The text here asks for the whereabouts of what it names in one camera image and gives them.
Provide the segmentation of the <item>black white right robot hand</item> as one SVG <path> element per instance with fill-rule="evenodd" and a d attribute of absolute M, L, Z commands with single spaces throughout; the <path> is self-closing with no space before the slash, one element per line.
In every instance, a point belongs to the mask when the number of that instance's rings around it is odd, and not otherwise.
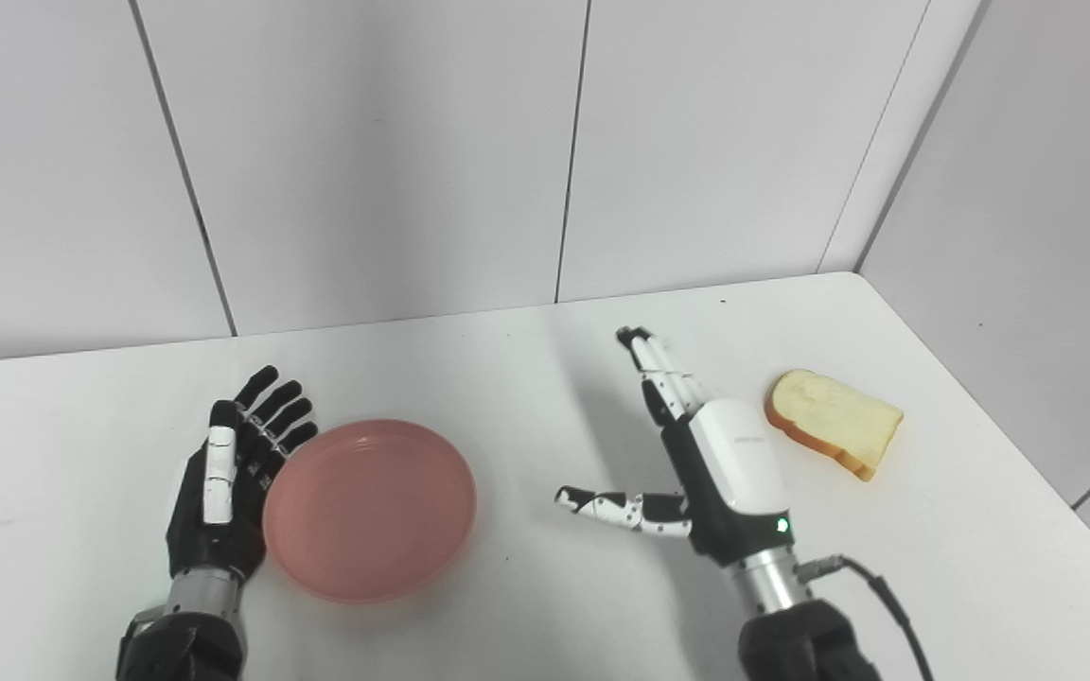
<path fill-rule="evenodd" d="M 594 492 L 559 487 L 554 504 L 650 537 L 685 538 L 697 555 L 729 568 L 770 550 L 790 550 L 790 498 L 761 409 L 714 397 L 674 365 L 657 336 L 619 328 L 617 341 L 641 377 L 647 413 L 680 492 Z"/>

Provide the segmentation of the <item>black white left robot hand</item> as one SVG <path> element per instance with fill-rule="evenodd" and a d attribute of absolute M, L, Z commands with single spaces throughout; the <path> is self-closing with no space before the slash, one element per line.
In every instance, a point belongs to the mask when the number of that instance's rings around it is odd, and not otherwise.
<path fill-rule="evenodd" d="M 246 582 L 255 573 L 267 556 L 263 516 L 272 483 L 319 431 L 312 409 L 303 385 L 281 382 L 272 365 L 256 370 L 234 398 L 215 402 L 166 531 L 170 576 L 219 568 Z"/>

